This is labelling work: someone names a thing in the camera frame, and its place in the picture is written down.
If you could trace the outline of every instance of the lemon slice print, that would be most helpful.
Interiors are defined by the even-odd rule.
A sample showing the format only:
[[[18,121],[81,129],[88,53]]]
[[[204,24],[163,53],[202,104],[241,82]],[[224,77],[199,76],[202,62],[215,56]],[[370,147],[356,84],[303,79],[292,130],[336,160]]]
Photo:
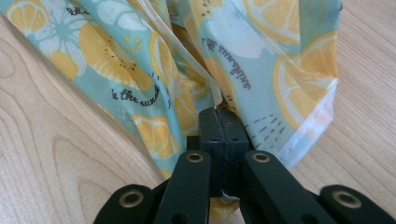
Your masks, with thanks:
[[[151,154],[165,159],[180,151],[175,138],[169,132],[166,117],[151,118],[146,115],[132,116],[143,143]]]
[[[323,35],[308,45],[301,56],[280,56],[276,61],[273,83],[276,99],[283,116],[294,129],[308,117],[338,78],[336,35],[336,32]]]
[[[178,72],[169,48],[158,33],[152,33],[149,48],[154,73],[171,92],[183,135],[195,134],[198,116],[191,99],[189,82]]]
[[[151,78],[101,26],[86,23],[81,27],[78,42],[87,64],[101,76],[141,91],[151,86]]]
[[[49,60],[71,81],[75,79],[78,73],[78,67],[68,54],[59,50],[55,50],[49,56]]]
[[[149,51],[154,73],[160,77],[165,85],[168,85],[172,78],[179,76],[172,54],[165,41],[163,41],[157,32],[151,34]]]
[[[247,16],[254,25],[273,39],[300,43],[298,0],[244,0]]]
[[[16,1],[7,8],[7,18],[25,35],[50,21],[46,8],[39,0]]]

